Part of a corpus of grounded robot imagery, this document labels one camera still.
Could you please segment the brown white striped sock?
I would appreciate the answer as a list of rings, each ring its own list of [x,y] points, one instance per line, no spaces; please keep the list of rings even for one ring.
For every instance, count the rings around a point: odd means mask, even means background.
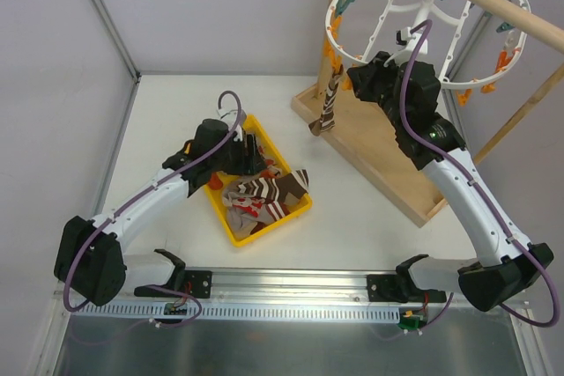
[[[308,127],[314,136],[320,136],[323,132],[331,130],[335,126],[334,105],[338,93],[339,81],[344,73],[344,66],[340,65],[333,70],[325,89],[323,109],[316,121],[311,122]]]

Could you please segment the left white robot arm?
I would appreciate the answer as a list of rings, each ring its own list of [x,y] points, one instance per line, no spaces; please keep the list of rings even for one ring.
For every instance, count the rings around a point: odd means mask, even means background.
[[[123,291],[138,297],[177,296],[186,284],[184,260],[157,248],[128,254],[132,241],[157,217],[190,198],[215,173],[250,176],[264,170],[256,136],[205,119],[193,138],[117,210],[88,219],[71,218],[63,228],[54,275],[86,301],[104,306]]]

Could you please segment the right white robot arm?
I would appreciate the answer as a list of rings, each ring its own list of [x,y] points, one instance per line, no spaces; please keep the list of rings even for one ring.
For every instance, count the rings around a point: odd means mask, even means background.
[[[553,260],[546,243],[534,244],[494,200],[479,176],[464,140],[437,113],[442,88],[433,65],[412,69],[389,64],[390,54],[347,71],[355,97],[377,104],[394,127],[402,153],[439,189],[475,250],[468,261],[418,254],[396,267],[394,283],[379,294],[413,301],[426,291],[459,292],[487,312],[530,287]]]

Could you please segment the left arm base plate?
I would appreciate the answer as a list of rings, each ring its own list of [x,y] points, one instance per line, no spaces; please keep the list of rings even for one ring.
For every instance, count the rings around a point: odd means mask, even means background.
[[[213,273],[210,270],[180,269],[164,283],[137,287],[134,295],[140,298],[179,298],[188,293],[196,299],[208,299],[211,296]]]

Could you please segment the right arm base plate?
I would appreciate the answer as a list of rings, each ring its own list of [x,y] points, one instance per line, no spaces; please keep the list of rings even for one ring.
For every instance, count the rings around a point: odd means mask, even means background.
[[[403,302],[396,274],[368,274],[366,282],[369,302]]]

